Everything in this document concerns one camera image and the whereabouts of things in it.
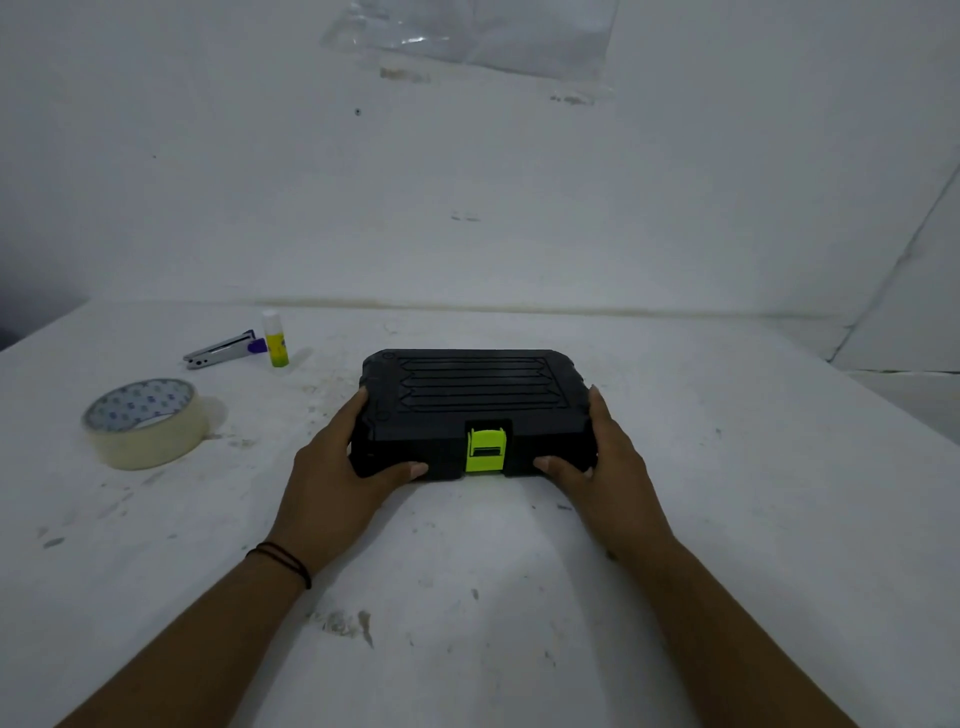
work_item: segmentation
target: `yellow glue stick label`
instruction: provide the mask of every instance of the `yellow glue stick label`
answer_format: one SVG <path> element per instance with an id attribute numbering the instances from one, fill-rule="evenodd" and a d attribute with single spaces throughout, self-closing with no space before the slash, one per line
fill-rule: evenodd
<path id="1" fill-rule="evenodd" d="M 275 367 L 285 367 L 290 363 L 290 357 L 287 356 L 287 342 L 282 333 L 267 335 L 267 351 L 270 352 L 270 363 Z"/>

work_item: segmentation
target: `hand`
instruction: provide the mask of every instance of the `hand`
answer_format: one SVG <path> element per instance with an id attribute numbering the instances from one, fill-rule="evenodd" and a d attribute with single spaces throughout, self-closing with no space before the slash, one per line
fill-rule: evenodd
<path id="1" fill-rule="evenodd" d="M 534 465 L 566 494 L 607 550 L 641 567 L 677 542 L 643 458 L 613 421 L 600 391 L 590 387 L 589 396 L 598 452 L 593 473 L 581 473 L 555 456 L 538 457 Z"/>
<path id="2" fill-rule="evenodd" d="M 425 463 L 400 463 L 368 478 L 353 471 L 347 445 L 367 403 L 361 387 L 294 458 L 267 541 L 283 546 L 317 573 L 346 551 L 370 525 L 387 496 L 426 473 Z"/>

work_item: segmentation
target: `right hand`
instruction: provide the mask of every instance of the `right hand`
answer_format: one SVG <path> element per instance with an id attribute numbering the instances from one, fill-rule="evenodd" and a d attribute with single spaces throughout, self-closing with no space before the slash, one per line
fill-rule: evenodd
<path id="1" fill-rule="evenodd" d="M 667 522 L 643 458 L 620 429 L 596 387 L 590 387 L 590 419 L 597 441 L 597 467 L 581 473 L 555 455 L 534 465 L 566 494 L 593 535 L 616 558 L 648 565 L 677 541 Z"/>

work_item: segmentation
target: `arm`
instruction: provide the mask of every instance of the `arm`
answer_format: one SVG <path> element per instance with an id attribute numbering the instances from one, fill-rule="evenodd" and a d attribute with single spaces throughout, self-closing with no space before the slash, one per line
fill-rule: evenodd
<path id="1" fill-rule="evenodd" d="M 367 479 L 347 459 L 361 389 L 301 449 L 267 541 L 316 573 L 343 553 L 396 488 L 426 472 L 402 463 Z M 303 579 L 253 553 L 163 630 L 60 728 L 226 726 Z"/>
<path id="2" fill-rule="evenodd" d="M 704 725 L 855 728 L 676 540 L 643 458 L 595 388 L 590 417 L 599 451 L 592 476 L 558 457 L 535 465 L 646 593 Z"/>

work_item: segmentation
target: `black plastic case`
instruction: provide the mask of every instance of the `black plastic case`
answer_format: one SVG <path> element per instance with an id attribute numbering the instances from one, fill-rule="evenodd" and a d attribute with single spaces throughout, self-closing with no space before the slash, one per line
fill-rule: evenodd
<path id="1" fill-rule="evenodd" d="M 596 465 L 587 387 L 561 353 L 384 350 L 364 361 L 360 383 L 370 399 L 350 461 L 361 476 L 410 460 L 430 466 L 427 479 L 458 478 L 472 428 L 506 431 L 504 475 L 539 473 L 538 455 Z"/>

